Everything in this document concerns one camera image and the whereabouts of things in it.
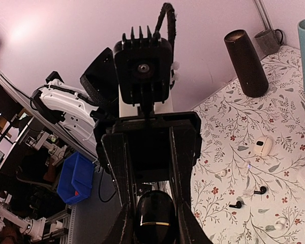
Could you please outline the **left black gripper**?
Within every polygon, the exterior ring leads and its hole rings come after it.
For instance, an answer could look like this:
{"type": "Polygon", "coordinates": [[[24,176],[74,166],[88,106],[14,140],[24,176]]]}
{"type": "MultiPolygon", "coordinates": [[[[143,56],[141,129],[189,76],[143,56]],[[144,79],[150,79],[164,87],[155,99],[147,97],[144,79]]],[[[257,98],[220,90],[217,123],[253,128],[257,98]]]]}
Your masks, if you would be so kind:
{"type": "Polygon", "coordinates": [[[211,243],[191,211],[191,174],[201,155],[200,130],[196,112],[97,121],[98,159],[111,174],[121,205],[103,243],[137,243],[136,180],[164,181],[169,172],[177,217],[176,243],[211,243]]]}

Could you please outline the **black earbud charging case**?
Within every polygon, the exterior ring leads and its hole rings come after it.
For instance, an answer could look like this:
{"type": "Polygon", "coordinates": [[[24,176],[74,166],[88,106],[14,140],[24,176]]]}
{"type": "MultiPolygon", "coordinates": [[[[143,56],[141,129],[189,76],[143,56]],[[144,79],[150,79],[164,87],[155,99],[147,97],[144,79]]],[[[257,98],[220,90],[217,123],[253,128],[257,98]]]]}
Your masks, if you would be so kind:
{"type": "Polygon", "coordinates": [[[163,191],[149,191],[138,202],[134,232],[139,243],[174,243],[177,218],[171,197],[163,191]]]}

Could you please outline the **black earbud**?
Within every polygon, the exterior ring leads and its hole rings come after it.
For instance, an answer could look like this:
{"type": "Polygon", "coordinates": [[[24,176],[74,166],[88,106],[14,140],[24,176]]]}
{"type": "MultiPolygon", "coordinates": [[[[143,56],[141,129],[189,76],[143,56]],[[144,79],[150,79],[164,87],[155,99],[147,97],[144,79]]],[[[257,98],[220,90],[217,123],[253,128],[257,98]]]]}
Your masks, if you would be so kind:
{"type": "Polygon", "coordinates": [[[258,191],[254,191],[253,194],[263,195],[267,192],[267,187],[261,186],[258,191]]]}
{"type": "Polygon", "coordinates": [[[235,204],[229,204],[230,208],[237,208],[240,209],[242,208],[242,202],[241,201],[237,201],[235,204]]]}

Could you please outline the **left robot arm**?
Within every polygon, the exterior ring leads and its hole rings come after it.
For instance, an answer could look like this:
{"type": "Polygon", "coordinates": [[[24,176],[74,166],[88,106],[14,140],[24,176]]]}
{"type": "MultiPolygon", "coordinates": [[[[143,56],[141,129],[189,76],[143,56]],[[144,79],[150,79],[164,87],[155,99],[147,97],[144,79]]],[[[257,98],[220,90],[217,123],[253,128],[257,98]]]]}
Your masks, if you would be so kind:
{"type": "Polygon", "coordinates": [[[121,209],[104,243],[210,243],[191,210],[191,174],[201,155],[196,112],[157,112],[170,96],[173,52],[167,41],[105,49],[81,77],[84,91],[57,72],[32,95],[52,124],[71,115],[87,127],[121,209]]]}

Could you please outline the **white case with black window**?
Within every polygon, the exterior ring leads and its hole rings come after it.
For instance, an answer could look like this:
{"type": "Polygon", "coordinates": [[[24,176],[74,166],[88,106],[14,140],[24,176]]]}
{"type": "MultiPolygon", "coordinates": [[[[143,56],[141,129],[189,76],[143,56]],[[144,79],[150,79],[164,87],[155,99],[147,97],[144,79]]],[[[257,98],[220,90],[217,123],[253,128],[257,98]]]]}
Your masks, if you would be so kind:
{"type": "Polygon", "coordinates": [[[253,151],[255,155],[260,157],[265,157],[270,153],[272,146],[273,146],[273,139],[268,136],[263,136],[256,140],[253,147],[253,151]]]}

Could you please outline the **blue storage bin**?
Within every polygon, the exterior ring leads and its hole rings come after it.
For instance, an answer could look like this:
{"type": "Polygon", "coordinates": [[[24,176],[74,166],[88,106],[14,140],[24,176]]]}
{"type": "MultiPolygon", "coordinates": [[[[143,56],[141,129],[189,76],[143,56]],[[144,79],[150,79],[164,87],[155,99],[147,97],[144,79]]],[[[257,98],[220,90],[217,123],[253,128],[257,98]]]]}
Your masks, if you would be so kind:
{"type": "Polygon", "coordinates": [[[91,195],[94,169],[94,164],[79,152],[65,159],[57,186],[65,204],[77,204],[91,195]]]}

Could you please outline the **floral table mat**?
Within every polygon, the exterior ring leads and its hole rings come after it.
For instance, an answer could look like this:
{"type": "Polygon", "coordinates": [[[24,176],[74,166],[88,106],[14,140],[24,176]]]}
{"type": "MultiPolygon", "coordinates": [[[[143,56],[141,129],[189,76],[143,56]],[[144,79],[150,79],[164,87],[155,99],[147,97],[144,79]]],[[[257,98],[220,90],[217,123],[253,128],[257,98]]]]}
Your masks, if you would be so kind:
{"type": "Polygon", "coordinates": [[[298,49],[283,46],[262,60],[269,89],[245,96],[237,80],[195,108],[202,149],[192,173],[192,212],[213,243],[305,243],[305,94],[298,49]],[[256,140],[273,139],[255,155],[256,140]],[[227,169],[225,177],[218,173],[227,169]],[[253,194],[261,186],[263,195],[253,194]],[[229,204],[242,202],[242,208],[229,204]],[[279,218],[287,220],[275,230],[279,218]]]}

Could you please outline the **dark brown tumbler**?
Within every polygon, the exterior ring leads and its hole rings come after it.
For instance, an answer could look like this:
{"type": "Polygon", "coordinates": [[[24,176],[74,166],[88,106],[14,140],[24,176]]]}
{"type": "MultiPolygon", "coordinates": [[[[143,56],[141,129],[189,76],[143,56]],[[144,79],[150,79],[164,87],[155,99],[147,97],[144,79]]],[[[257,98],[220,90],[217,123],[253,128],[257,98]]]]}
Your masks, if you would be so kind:
{"type": "Polygon", "coordinates": [[[243,29],[237,29],[224,37],[231,62],[237,74],[242,92],[251,98],[266,94],[269,84],[254,45],[243,29]]]}

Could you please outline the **grey mug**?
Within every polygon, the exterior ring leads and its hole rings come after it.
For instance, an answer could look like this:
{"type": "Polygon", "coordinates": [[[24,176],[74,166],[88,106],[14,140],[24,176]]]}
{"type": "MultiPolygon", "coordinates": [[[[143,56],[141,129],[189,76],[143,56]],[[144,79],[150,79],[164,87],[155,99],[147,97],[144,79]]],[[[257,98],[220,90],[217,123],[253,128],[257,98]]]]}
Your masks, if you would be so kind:
{"type": "Polygon", "coordinates": [[[284,33],[280,29],[265,29],[254,36],[261,51],[271,55],[279,51],[283,43],[284,33]]]}

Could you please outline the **left metal frame post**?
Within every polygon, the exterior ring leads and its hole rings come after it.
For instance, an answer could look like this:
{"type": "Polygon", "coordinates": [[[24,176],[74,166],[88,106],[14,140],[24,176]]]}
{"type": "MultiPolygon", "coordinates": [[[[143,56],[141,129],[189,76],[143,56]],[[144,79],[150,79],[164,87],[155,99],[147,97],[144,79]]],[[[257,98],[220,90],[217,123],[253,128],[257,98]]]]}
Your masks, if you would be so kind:
{"type": "Polygon", "coordinates": [[[271,21],[263,0],[253,0],[265,29],[272,29],[271,21]]]}

